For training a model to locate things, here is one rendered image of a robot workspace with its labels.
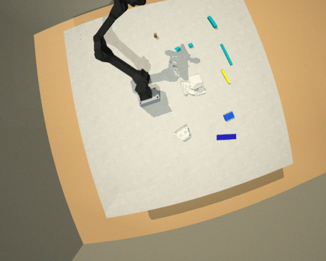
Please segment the small blue block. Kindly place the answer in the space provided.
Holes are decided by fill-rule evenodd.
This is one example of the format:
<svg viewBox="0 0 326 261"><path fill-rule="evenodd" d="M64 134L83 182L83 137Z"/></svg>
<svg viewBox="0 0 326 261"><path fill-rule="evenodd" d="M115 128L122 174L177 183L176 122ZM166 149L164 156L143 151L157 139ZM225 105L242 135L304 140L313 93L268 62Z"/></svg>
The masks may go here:
<svg viewBox="0 0 326 261"><path fill-rule="evenodd" d="M235 116L234 116L233 112L230 112L230 113L224 115L223 117L224 117L225 121L228 121L228 120L234 118Z"/></svg>

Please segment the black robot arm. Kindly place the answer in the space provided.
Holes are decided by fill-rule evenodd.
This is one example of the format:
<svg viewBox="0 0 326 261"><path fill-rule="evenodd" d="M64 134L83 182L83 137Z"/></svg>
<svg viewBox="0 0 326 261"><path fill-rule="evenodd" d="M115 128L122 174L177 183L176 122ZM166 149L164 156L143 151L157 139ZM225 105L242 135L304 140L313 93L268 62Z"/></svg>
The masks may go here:
<svg viewBox="0 0 326 261"><path fill-rule="evenodd" d="M94 56L99 61L110 63L119 70L122 70L125 74L128 74L136 84L135 91L139 94L140 101L145 101L152 98L152 92L149 87L150 75L144 69L136 70L122 59L116 57L112 50L106 45L106 41L103 37L116 19L129 8L127 4L132 7L136 5L145 5L146 0L114 0L114 5L110 10L108 18L93 36Z"/></svg>

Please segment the dark blue flat bar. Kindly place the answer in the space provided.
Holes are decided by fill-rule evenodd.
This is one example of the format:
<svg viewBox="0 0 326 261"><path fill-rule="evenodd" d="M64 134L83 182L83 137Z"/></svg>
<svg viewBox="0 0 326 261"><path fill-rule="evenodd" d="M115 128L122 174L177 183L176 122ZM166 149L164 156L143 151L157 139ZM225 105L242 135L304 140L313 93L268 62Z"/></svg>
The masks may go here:
<svg viewBox="0 0 326 261"><path fill-rule="evenodd" d="M236 139L236 134L233 135L217 135L216 140L223 140L223 139Z"/></svg>

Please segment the teal rectangular bar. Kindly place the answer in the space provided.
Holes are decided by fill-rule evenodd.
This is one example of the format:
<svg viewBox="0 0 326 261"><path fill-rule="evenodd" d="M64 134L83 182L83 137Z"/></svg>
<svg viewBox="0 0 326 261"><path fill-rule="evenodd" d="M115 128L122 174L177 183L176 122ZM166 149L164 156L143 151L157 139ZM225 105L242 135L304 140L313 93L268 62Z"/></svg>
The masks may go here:
<svg viewBox="0 0 326 261"><path fill-rule="evenodd" d="M216 23L214 22L214 20L212 19L211 16L208 16L207 19L209 20L209 22L211 23L211 25L212 25L214 28L217 28L217 25L216 25Z"/></svg>

